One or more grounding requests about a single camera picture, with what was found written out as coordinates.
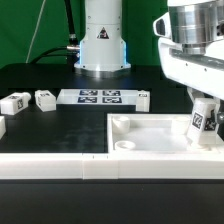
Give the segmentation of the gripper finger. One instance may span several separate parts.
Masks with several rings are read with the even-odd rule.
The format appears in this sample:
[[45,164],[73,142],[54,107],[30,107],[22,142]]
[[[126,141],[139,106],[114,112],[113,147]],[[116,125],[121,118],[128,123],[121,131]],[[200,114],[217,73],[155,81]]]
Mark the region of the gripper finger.
[[218,132],[224,132],[224,100],[220,100],[220,105],[216,115],[216,121],[219,125]]
[[188,95],[193,103],[193,109],[194,110],[197,110],[198,109],[198,104],[197,104],[197,101],[196,99],[199,97],[199,92],[195,89],[192,89],[190,87],[187,88],[187,92],[188,92]]

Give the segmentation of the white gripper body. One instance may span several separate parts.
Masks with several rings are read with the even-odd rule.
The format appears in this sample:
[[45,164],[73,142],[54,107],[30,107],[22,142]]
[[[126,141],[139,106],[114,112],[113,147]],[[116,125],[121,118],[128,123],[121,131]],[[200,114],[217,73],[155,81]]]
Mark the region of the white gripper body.
[[158,39],[158,52],[165,76],[213,97],[224,100],[224,40],[211,43],[205,55],[184,54],[182,45],[171,39],[169,13],[153,23]]

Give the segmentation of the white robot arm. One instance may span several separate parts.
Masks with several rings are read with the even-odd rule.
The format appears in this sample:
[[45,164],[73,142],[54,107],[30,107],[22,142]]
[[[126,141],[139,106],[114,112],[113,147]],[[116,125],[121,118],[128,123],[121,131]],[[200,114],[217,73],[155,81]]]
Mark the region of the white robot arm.
[[[164,75],[221,103],[212,117],[224,123],[224,0],[167,0],[153,22]],[[86,31],[77,70],[96,77],[128,69],[121,37],[121,0],[85,0]]]

